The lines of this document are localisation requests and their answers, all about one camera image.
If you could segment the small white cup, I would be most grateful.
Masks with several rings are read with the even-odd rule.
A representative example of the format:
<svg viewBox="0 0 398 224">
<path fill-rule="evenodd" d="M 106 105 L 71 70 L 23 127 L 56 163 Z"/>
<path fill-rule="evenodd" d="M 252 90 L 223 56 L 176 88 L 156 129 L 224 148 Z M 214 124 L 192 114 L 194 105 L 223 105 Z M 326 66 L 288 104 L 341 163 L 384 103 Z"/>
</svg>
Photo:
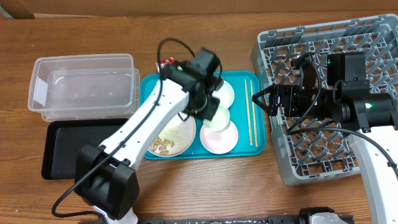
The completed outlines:
<svg viewBox="0 0 398 224">
<path fill-rule="evenodd" d="M 203 121 L 203 125 L 207 128 L 210 128 L 212 131 L 221 131 L 230 121 L 230 113 L 227 108 L 219 106 L 216 110 L 214 117 L 211 120 L 205 119 Z"/>
</svg>

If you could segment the white bowl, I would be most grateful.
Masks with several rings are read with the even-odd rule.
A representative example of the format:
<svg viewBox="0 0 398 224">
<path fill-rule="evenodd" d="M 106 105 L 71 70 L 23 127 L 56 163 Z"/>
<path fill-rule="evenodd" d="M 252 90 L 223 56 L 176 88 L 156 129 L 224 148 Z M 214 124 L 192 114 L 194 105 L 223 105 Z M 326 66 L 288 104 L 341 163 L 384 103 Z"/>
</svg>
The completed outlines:
<svg viewBox="0 0 398 224">
<path fill-rule="evenodd" d="M 233 87 L 227 81 L 224 81 L 221 88 L 214 91 L 212 96 L 220 100 L 220 106 L 228 109 L 234 101 Z"/>
</svg>

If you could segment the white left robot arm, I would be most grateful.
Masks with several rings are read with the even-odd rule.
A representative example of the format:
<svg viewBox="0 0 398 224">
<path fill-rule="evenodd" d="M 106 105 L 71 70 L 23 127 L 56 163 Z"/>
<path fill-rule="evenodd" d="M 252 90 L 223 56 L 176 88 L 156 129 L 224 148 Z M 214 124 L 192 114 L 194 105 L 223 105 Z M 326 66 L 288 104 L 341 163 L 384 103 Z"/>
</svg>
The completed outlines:
<svg viewBox="0 0 398 224">
<path fill-rule="evenodd" d="M 137 223 L 137 170 L 167 123 L 180 113 L 211 120 L 220 104 L 223 69 L 218 56 L 202 48 L 191 61 L 159 68 L 159 81 L 139 109 L 98 146 L 86 144 L 76 159 L 75 183 L 53 204 L 58 218 L 96 215 L 98 223 Z"/>
</svg>

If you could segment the small pink plate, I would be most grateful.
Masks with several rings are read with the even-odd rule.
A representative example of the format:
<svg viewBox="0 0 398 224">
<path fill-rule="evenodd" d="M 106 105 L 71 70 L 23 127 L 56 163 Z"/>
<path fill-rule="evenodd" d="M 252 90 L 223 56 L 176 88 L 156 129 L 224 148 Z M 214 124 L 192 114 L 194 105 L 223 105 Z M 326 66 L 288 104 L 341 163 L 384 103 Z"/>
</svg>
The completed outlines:
<svg viewBox="0 0 398 224">
<path fill-rule="evenodd" d="M 226 154 L 232 151 L 238 140 L 238 129 L 232 121 L 221 131 L 213 131 L 205 125 L 200 130 L 200 141 L 203 147 L 213 154 Z"/>
</svg>

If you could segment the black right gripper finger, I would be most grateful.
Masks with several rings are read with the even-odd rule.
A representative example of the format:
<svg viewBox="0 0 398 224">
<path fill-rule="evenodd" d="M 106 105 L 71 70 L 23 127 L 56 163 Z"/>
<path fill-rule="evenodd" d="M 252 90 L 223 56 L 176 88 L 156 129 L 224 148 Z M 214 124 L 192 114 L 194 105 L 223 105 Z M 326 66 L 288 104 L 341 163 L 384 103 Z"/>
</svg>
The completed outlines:
<svg viewBox="0 0 398 224">
<path fill-rule="evenodd" d="M 261 96 L 265 96 L 265 95 L 271 93 L 273 91 L 273 89 L 274 89 L 274 86 L 271 85 L 271 86 L 269 86 L 269 87 L 267 87 L 267 88 L 255 93 L 255 94 L 253 94 L 252 99 L 253 100 L 257 100 Z"/>
<path fill-rule="evenodd" d="M 258 107 L 260 107 L 264 112 L 266 112 L 266 114 L 268 114 L 269 116 L 271 115 L 270 107 L 266 103 L 263 103 L 259 98 L 253 96 L 252 102 Z"/>
</svg>

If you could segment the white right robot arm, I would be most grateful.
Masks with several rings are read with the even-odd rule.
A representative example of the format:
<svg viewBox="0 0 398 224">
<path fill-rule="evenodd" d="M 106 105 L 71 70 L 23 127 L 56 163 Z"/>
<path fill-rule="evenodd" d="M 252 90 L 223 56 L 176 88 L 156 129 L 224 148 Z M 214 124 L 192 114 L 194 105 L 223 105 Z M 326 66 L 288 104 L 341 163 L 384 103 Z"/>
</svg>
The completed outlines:
<svg viewBox="0 0 398 224">
<path fill-rule="evenodd" d="M 329 54 L 327 85 L 306 53 L 291 60 L 302 71 L 301 85 L 273 84 L 253 94 L 252 102 L 269 116 L 279 108 L 298 120 L 286 130 L 295 135 L 339 132 L 358 161 L 373 223 L 397 223 L 397 103 L 388 93 L 371 93 L 362 52 Z"/>
</svg>

